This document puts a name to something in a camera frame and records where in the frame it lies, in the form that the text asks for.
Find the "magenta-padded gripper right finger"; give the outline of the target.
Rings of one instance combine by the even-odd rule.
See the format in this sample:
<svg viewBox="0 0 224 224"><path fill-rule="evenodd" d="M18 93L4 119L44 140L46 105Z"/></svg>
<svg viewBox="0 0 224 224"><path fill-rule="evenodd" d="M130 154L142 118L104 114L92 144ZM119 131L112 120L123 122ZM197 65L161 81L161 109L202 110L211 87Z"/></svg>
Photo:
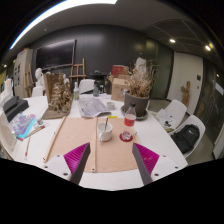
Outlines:
<svg viewBox="0 0 224 224"><path fill-rule="evenodd" d="M148 185L180 169L168 156L159 155L140 144L133 144L132 153L135 157L143 185Z"/></svg>

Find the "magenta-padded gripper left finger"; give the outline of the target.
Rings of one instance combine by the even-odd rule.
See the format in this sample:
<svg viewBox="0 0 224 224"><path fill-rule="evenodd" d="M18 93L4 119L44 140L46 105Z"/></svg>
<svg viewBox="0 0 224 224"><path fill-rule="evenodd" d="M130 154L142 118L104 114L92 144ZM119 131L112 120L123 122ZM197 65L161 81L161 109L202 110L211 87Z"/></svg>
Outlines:
<svg viewBox="0 0 224 224"><path fill-rule="evenodd" d="M56 154L42 169L78 185L89 155L90 144L85 143L65 155Z"/></svg>

